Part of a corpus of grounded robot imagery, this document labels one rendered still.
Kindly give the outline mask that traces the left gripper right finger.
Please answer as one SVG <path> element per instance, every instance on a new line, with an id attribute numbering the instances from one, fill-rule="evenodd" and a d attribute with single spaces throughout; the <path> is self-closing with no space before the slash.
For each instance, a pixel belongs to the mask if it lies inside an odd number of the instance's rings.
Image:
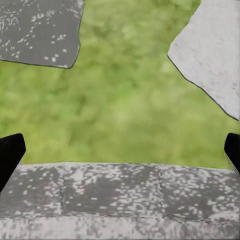
<path id="1" fill-rule="evenodd" d="M 227 135 L 224 151 L 228 155 L 236 170 L 240 173 L 240 135 L 229 133 Z"/>

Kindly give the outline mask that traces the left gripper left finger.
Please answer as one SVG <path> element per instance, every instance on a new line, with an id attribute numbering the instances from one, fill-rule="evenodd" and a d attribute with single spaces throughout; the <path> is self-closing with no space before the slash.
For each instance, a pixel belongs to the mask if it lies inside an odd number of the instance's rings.
<path id="1" fill-rule="evenodd" d="M 0 138 L 0 193 L 26 152 L 21 133 Z"/>

